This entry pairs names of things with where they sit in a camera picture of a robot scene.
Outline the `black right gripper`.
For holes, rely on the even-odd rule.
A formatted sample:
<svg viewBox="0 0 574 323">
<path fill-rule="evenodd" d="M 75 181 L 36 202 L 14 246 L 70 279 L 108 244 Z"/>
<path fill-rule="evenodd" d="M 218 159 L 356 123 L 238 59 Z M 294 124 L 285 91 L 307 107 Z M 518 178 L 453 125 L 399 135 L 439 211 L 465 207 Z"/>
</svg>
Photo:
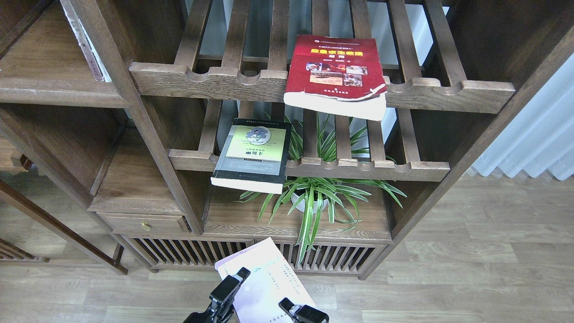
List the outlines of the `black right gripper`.
<svg viewBox="0 0 574 323">
<path fill-rule="evenodd" d="M 330 320 L 324 311 L 308 305 L 296 305 L 288 298 L 283 298 L 278 305 L 286 315 L 294 317 L 296 323 L 328 323 Z"/>
</svg>

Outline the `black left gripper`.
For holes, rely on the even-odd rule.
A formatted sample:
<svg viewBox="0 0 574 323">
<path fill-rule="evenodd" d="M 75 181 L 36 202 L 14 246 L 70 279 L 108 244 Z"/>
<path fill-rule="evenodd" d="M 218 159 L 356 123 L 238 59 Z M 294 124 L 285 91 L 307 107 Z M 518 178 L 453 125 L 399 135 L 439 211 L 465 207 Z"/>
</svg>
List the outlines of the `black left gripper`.
<svg viewBox="0 0 574 323">
<path fill-rule="evenodd" d="M 193 312 L 184 323 L 229 323 L 235 310 L 233 302 L 243 282 L 251 272 L 245 267 L 238 270 L 235 275 L 228 275 L 211 292 L 210 305 L 202 313 Z"/>
</svg>

